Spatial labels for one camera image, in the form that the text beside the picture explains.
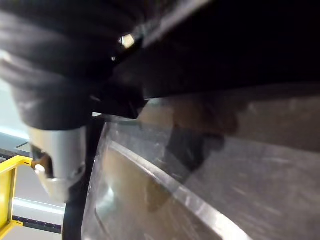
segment yellow metal frame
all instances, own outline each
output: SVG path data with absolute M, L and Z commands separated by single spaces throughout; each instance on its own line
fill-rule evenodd
M 32 159 L 15 156 L 0 163 L 0 240 L 15 226 L 23 226 L 20 221 L 12 220 L 13 200 L 16 190 L 17 167 L 31 166 Z

